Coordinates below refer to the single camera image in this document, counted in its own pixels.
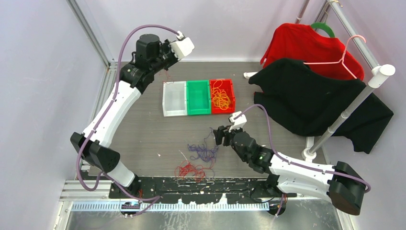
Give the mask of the red plastic bin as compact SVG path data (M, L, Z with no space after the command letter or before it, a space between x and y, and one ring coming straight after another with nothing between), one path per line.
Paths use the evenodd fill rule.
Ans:
M231 79L209 80L212 114L232 114L236 101Z

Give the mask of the green plastic bin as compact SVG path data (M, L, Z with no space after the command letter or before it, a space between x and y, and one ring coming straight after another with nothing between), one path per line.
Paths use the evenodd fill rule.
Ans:
M186 81L187 114L211 114L211 95L209 80Z

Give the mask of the white plastic bin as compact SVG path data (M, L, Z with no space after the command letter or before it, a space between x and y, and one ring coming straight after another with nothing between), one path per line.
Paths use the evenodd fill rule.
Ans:
M163 83L162 109L165 117L186 116L186 81Z

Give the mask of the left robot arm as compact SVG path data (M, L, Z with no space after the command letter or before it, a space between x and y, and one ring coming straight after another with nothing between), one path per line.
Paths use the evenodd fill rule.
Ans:
M126 113L145 92L155 75L168 70L194 50L190 38L178 35L176 41L161 41L155 34L143 34L135 43L132 60L121 67L119 80L94 120L81 133L74 132L72 145L82 160L98 168L121 186L128 198L138 195L138 176L110 148L113 136Z

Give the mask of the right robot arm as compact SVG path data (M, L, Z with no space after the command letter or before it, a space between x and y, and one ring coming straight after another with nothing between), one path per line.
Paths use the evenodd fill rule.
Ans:
M303 194L330 202L350 215L361 212L369 187L347 163L336 165L305 162L259 145L242 128L220 126L213 131L217 145L230 146L238 157L258 173L268 175L265 188L270 196Z

